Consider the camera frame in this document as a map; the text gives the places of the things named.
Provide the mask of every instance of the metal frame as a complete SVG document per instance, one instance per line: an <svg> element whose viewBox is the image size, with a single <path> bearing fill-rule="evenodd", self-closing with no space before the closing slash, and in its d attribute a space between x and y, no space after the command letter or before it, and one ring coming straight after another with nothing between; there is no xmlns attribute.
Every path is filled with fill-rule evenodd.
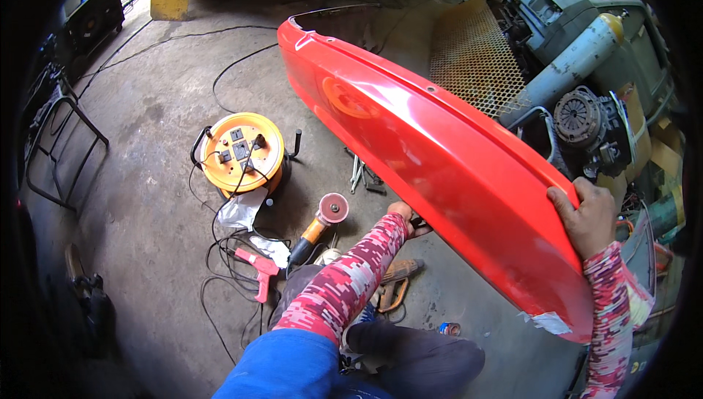
<svg viewBox="0 0 703 399"><path fill-rule="evenodd" d="M51 106L48 108L48 112L44 115L43 119L41 120L41 125L40 125L40 130L37 132L37 135L34 137L34 141L31 143L31 149L30 149L30 156L27 158L27 165L25 166L25 180L27 181L27 186L31 189L32 192L39 194L40 196L48 199L49 201L52 201L66 209L72 210L77 212L76 207L73 205L69 204L68 201L71 199L71 195L73 194L73 190L76 186L76 183L78 182L78 177L80 176L81 172L83 171L83 167L85 166L85 163L88 161L88 157L90 157L90 154L93 152L93 148L98 144L98 141L101 140L103 143L105 143L105 150L107 150L109 146L109 141L108 139L95 127L95 125L88 119L85 113L81 111L81 109L78 107L78 96L76 96L76 93L73 91L73 89L70 88L70 85L68 84L68 80L66 79L66 75L61 73L59 76L58 80L56 80L55 83L63 82L63 85L66 87L66 89L69 91L69 96L68 95L62 95L57 100L55 100ZM67 103L68 105L71 106L71 110L69 111L68 115L66 115L66 118L63 120L61 123L61 126L56 133L56 138L54 139L53 143L51 144L51 148L49 150L46 150L41 146L41 136L44 133L44 129L47 127L47 124L49 123L49 117L51 117L52 113L56 113L59 106L62 105L63 103ZM95 139L93 139L92 144L90 145L90 148L88 149L88 152L86 152L85 156L83 157L83 160L81 161L81 164L78 167L78 170L76 171L73 179L71 180L71 185L68 189L68 193L66 193L66 196L64 197L64 193L61 190L61 186L59 184L58 180L58 175L56 172L56 167L58 165L58 162L60 161L60 155L59 157L55 157L53 155L53 151L56 148L56 143L61 137L61 134L63 131L66 129L66 125L68 124L68 121L71 118L71 115L73 113L76 113L76 115L90 128L90 130L95 134ZM45 154L49 160L53 163L53 166L51 167L51 176L53 178L53 183L56 186L56 191L58 192L58 198L49 194L47 191L40 189L38 186L33 184L31 182L30 178L30 168L31 168L31 162L34 159L34 156L37 154L37 151L41 151L43 154Z"/></svg>

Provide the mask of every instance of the pink camouflage arm sleeve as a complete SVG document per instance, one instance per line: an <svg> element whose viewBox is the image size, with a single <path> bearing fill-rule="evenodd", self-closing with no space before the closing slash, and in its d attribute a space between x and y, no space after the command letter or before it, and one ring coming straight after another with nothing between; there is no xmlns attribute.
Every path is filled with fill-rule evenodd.
<svg viewBox="0 0 703 399"><path fill-rule="evenodd" d="M400 214L383 216L347 254L313 277L274 330L305 329L338 345L345 327L371 299L407 236Z"/></svg>
<svg viewBox="0 0 703 399"><path fill-rule="evenodd" d="M632 322L620 243L584 262L584 275L593 288L593 336L582 398L610 399L622 386L630 352Z"/></svg>

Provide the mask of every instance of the concrete floor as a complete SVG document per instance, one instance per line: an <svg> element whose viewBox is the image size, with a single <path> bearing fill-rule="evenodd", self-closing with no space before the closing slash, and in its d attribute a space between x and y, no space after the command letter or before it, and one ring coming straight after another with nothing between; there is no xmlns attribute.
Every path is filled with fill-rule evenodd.
<svg viewBox="0 0 703 399"><path fill-rule="evenodd" d="M328 0L190 0L190 21L152 22L114 61L172 36L237 25L277 26L290 15L329 5ZM95 57L90 71L149 19L149 1L139 0L127 14L124 30ZM212 242L212 213L189 192L189 149L203 126L226 115L210 92L215 76L233 60L271 43L276 43L276 32L258 29L183 38L105 70L81 103L110 139L110 147L106 152L99 145L81 176L78 216L25 193L47 291L66 298L63 249L76 243L86 271L105 279L125 362L159 398L209 396L232 368L200 305L200 282L209 275L204 259ZM295 95L277 48L228 71L217 95L232 110L267 116L288 145L294 130L303 130L301 163L294 165L283 196L257 219L259 226L275 227L295 239L320 197L339 192L350 204L349 218L339 227L339 247L346 249L396 199L392 193L380 197L361 188L349 193L351 159ZM71 148L81 145L81 135L77 128ZM67 149L62 158L66 171L73 152ZM34 173L48 178L41 166ZM193 187L199 197L219 202L197 171ZM524 323L515 307L434 234L408 242L400 256L426 263L411 283L401 324L436 329L444 321L458 322L461 336L486 351L486 366L466 397L562 397L582 346ZM255 306L218 281L208 287L205 301L239 359L242 328ZM258 327L248 330L247 341L258 333L251 329Z"/></svg>

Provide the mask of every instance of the red car bumper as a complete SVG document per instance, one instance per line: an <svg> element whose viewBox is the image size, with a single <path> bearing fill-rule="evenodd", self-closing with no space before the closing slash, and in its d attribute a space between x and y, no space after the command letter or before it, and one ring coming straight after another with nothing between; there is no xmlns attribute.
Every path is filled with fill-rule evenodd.
<svg viewBox="0 0 703 399"><path fill-rule="evenodd" d="M546 196L556 185L576 204L567 178L450 92L343 35L304 31L308 17L278 29L298 96L518 309L556 313L571 330L560 336L589 342L591 290Z"/></svg>

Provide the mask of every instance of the metal mesh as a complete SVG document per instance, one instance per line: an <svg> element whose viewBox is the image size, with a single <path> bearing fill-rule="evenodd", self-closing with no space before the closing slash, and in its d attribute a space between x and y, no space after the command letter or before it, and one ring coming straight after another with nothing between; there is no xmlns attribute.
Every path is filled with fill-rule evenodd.
<svg viewBox="0 0 703 399"><path fill-rule="evenodd" d="M433 32L429 77L490 117L516 109L506 102L525 85L485 0L466 1L440 17Z"/></svg>

